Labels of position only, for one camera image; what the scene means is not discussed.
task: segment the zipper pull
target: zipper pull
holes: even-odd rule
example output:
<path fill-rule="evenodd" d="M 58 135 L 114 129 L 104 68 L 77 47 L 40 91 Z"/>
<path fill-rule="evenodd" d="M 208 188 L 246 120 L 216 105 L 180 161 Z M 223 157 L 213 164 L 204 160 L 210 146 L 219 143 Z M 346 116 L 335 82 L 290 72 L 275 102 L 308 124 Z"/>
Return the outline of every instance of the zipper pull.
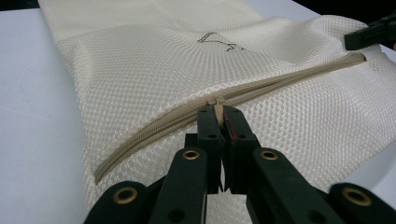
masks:
<path fill-rule="evenodd" d="M 213 105 L 213 107 L 215 108 L 216 119 L 218 119 L 219 128 L 221 130 L 224 129 L 224 102 L 225 99 L 222 96 L 219 96 L 218 98 L 216 98 L 216 104 Z"/>

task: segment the bolt hole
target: bolt hole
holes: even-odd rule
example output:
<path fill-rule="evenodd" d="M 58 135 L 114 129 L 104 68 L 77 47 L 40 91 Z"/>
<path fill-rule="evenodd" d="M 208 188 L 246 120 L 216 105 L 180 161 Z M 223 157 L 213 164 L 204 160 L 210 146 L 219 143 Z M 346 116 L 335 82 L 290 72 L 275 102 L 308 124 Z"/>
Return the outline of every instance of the bolt hole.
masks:
<path fill-rule="evenodd" d="M 137 196 L 137 190 L 132 187 L 117 190 L 113 195 L 113 201 L 117 204 L 132 202 Z"/>
<path fill-rule="evenodd" d="M 178 223 L 184 219 L 184 213 L 181 210 L 173 210 L 168 213 L 168 220 L 173 223 Z"/>
<path fill-rule="evenodd" d="M 372 204 L 371 199 L 365 193 L 359 189 L 344 188 L 342 191 L 345 198 L 350 202 L 360 206 L 370 206 Z"/>
<path fill-rule="evenodd" d="M 189 161 L 196 160 L 196 159 L 198 159 L 199 156 L 200 156 L 199 152 L 194 151 L 194 150 L 185 151 L 183 153 L 184 159 L 189 160 Z"/>
<path fill-rule="evenodd" d="M 309 218 L 309 220 L 313 221 L 314 223 L 319 223 L 319 224 L 326 223 L 326 217 L 323 216 L 318 211 L 309 211 L 308 218 Z"/>
<path fill-rule="evenodd" d="M 272 151 L 263 151 L 260 155 L 268 161 L 274 161 L 278 158 L 275 152 Z"/>

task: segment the textured fabric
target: textured fabric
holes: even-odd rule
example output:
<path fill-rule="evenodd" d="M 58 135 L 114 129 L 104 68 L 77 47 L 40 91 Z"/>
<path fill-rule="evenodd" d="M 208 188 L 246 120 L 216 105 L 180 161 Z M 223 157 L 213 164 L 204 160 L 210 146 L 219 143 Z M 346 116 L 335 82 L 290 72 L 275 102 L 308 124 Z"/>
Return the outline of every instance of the textured fabric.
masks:
<path fill-rule="evenodd" d="M 165 175 L 185 133 L 196 132 L 192 123 L 153 142 L 95 185 L 99 164 L 153 120 L 214 91 L 340 58 L 344 34 L 365 26 L 336 16 L 265 19 L 239 0 L 39 3 L 76 85 L 89 207 L 122 180 L 149 185 Z M 325 191 L 396 136 L 396 65 L 379 46 L 361 52 L 366 63 L 238 106 L 264 147 Z M 208 196 L 207 223 L 249 222 L 245 197 Z"/>

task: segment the white table surface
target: white table surface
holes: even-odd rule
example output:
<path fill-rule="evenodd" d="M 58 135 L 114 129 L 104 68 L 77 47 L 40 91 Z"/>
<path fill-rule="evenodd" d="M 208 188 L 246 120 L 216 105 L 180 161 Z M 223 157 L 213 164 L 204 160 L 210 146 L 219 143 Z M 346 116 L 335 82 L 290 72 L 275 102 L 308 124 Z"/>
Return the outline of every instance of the white table surface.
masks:
<path fill-rule="evenodd" d="M 245 0 L 264 18 L 318 14 L 291 0 Z M 396 62 L 396 52 L 383 48 Z M 396 208 L 396 144 L 347 181 Z M 40 9 L 0 12 L 0 223 L 83 223 L 82 125 L 73 80 Z"/>

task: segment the zipper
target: zipper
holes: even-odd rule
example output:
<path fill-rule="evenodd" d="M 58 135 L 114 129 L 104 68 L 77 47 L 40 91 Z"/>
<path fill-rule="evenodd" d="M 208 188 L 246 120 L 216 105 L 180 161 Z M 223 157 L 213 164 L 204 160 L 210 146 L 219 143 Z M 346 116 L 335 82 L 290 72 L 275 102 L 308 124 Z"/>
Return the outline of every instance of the zipper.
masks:
<path fill-rule="evenodd" d="M 186 126 L 187 124 L 196 121 L 197 111 L 205 105 L 240 105 L 248 100 L 288 86 L 297 81 L 353 66 L 365 61 L 366 59 L 363 54 L 352 52 L 329 63 L 278 77 L 270 77 L 264 80 L 230 87 L 192 100 L 185 105 L 179 106 L 159 119 L 154 120 L 117 148 L 99 165 L 93 174 L 95 184 L 98 184 L 105 175 L 111 172 L 122 161 L 136 153 L 136 151 L 146 147 L 150 143 L 168 135 L 169 133 Z"/>

